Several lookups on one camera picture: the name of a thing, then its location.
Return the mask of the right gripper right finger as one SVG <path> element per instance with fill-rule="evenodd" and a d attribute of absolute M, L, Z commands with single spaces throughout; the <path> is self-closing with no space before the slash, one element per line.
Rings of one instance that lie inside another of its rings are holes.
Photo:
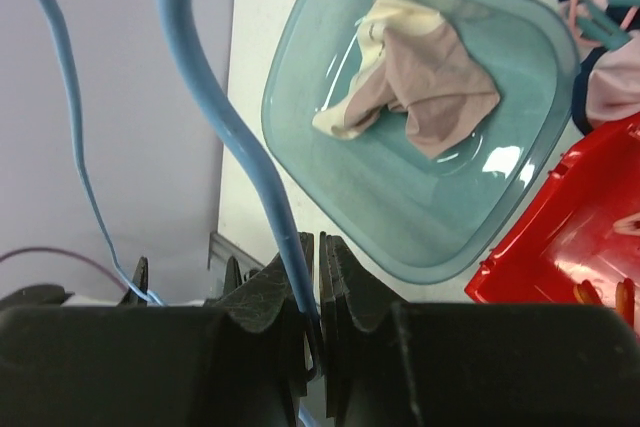
<path fill-rule="evenodd" d="M 384 342 L 400 297 L 363 267 L 344 239 L 319 242 L 320 310 L 326 355 L 326 411 L 335 420 L 383 420 Z"/>

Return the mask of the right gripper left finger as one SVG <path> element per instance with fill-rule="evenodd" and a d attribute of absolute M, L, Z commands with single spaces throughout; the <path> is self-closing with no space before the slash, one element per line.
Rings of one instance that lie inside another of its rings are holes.
<path fill-rule="evenodd" d="M 309 346 L 308 321 L 300 313 L 282 259 L 276 255 L 264 268 L 240 283 L 237 266 L 229 260 L 221 292 L 204 301 L 227 313 L 243 331 L 259 336 L 276 329 L 275 345 L 267 355 L 276 364 L 276 372 L 289 381 L 292 395 L 303 397 L 307 384 L 314 378 Z"/>

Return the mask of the beige pink underwear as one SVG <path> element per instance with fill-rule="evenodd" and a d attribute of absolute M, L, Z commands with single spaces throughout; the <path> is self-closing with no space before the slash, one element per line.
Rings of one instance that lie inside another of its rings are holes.
<path fill-rule="evenodd" d="M 361 19 L 358 72 L 346 96 L 312 120 L 353 140 L 383 111 L 406 117 L 409 142 L 429 159 L 469 137 L 501 101 L 493 78 L 437 10 L 413 0 L 375 0 Z"/>

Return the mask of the blue wire hanger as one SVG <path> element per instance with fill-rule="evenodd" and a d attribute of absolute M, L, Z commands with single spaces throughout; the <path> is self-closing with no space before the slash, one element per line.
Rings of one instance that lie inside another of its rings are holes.
<path fill-rule="evenodd" d="M 94 215 L 102 216 L 84 159 L 82 102 L 75 59 L 64 15 L 57 0 L 38 0 L 48 20 L 67 94 L 76 168 Z M 201 111 L 253 182 L 279 247 L 301 312 L 315 327 L 311 280 L 304 273 L 302 249 L 294 240 L 295 222 L 274 164 L 223 93 L 204 54 L 192 12 L 192 0 L 156 0 L 169 48 L 183 80 Z"/>

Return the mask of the pink underwear navy trim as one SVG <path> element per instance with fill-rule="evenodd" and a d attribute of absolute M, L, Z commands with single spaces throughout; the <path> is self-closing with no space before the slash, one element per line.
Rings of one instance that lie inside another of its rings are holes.
<path fill-rule="evenodd" d="M 639 0 L 557 0 L 582 60 L 571 116 L 584 135 L 639 112 Z"/>

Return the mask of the teal clothespin on pink underwear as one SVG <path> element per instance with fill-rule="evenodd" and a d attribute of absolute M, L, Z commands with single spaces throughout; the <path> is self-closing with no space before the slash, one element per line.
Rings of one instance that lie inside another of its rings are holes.
<path fill-rule="evenodd" d="M 631 40 L 629 29 L 639 13 L 639 0 L 608 0 L 610 7 L 625 8 L 621 21 L 597 7 L 591 0 L 578 0 L 573 25 L 579 39 L 593 47 L 618 50 Z"/>

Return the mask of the teal plastic basin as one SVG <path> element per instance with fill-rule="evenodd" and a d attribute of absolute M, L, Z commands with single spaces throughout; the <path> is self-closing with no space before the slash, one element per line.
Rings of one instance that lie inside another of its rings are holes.
<path fill-rule="evenodd" d="M 296 0 L 263 136 L 382 269 L 439 283 L 480 256 L 541 171 L 577 64 L 537 0 Z"/>

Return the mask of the red plastic bin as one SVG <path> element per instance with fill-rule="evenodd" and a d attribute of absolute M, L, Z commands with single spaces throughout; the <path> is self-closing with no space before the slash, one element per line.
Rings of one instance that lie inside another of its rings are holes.
<path fill-rule="evenodd" d="M 578 303 L 573 286 L 630 278 L 639 327 L 639 237 L 613 231 L 639 212 L 639 118 L 607 123 L 549 171 L 465 288 L 478 303 Z"/>

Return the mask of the aluminium mounting rail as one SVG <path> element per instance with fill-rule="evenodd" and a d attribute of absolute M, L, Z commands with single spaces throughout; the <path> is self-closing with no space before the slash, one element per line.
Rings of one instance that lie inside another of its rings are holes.
<path fill-rule="evenodd" d="M 210 273 L 225 274 L 229 260 L 233 260 L 237 266 L 235 277 L 240 283 L 244 283 L 264 268 L 262 263 L 219 232 L 211 232 L 209 236 L 207 270 Z"/>

